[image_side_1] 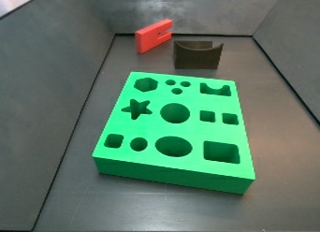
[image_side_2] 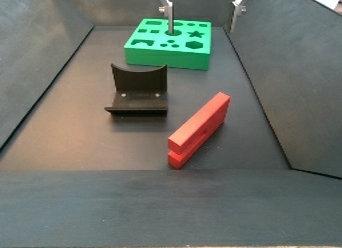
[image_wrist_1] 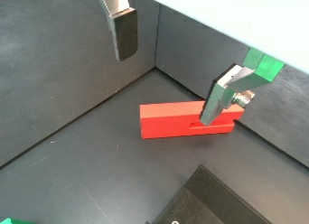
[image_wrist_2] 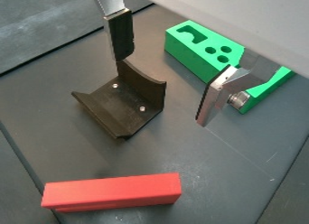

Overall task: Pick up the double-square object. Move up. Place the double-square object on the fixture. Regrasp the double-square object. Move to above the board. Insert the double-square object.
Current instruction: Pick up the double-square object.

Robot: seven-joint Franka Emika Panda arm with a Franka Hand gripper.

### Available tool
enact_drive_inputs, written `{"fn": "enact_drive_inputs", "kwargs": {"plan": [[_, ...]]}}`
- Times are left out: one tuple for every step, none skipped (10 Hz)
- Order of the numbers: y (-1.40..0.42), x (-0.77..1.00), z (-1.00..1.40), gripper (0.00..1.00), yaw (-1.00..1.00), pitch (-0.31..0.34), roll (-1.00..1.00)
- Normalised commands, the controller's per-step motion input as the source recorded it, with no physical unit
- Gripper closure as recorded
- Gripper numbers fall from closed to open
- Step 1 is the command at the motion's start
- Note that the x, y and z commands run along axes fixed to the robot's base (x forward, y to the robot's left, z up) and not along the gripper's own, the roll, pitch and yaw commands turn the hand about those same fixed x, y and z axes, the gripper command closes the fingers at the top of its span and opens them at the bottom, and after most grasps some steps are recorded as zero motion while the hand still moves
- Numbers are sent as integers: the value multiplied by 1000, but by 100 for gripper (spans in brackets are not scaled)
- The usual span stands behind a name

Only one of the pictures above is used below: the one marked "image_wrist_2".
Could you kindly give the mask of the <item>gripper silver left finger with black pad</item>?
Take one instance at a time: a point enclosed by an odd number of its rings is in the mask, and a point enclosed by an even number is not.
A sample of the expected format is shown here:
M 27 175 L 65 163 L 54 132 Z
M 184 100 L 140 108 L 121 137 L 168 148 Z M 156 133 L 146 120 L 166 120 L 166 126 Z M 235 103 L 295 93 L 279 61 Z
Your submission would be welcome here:
M 94 0 L 105 19 L 116 61 L 125 60 L 134 52 L 132 10 L 124 0 Z

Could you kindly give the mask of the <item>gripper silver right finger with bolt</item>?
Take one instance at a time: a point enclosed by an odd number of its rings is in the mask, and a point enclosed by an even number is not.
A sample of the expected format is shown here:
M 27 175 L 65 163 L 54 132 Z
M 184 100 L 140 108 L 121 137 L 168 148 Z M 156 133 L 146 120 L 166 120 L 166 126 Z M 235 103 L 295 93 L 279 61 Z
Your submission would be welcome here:
M 196 121 L 207 126 L 224 106 L 247 89 L 267 83 L 279 71 L 280 65 L 251 49 L 245 49 L 241 56 L 241 67 L 228 66 L 207 85 Z

